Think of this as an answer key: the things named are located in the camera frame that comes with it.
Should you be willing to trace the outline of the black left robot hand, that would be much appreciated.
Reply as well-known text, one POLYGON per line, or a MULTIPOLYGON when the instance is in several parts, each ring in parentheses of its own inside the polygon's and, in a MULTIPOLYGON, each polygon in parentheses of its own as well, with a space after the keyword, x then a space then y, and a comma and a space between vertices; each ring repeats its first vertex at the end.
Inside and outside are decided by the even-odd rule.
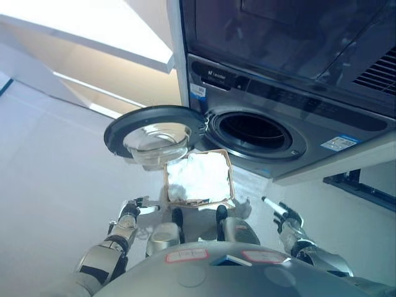
POLYGON ((125 200, 122 204, 119 218, 125 215, 132 215, 137 218, 139 215, 148 215, 161 209, 159 205, 147 205, 148 196, 138 197, 132 200, 125 200))

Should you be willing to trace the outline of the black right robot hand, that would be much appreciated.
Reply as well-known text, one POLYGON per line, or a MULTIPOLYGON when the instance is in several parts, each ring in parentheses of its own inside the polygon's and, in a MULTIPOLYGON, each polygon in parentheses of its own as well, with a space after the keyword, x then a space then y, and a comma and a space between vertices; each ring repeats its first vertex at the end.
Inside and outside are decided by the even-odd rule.
POLYGON ((276 203, 267 196, 262 196, 261 200, 273 210, 273 222, 277 226, 278 234, 283 231, 285 223, 291 223, 293 228, 303 227, 304 219, 302 216, 285 203, 276 203))

